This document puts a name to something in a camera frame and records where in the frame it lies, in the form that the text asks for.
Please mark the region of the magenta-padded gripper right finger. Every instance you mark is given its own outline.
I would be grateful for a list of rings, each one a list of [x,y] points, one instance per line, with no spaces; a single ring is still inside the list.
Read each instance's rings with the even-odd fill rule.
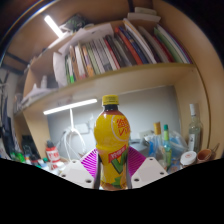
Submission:
[[[154,157],[145,157],[133,147],[129,147],[127,157],[127,186],[140,188],[157,181],[168,173]]]

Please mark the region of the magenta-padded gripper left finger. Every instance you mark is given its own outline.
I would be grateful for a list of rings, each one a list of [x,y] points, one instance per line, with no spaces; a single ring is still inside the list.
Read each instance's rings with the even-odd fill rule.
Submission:
[[[83,188],[100,187],[100,161],[96,149],[88,152],[80,160],[71,160],[60,176]]]

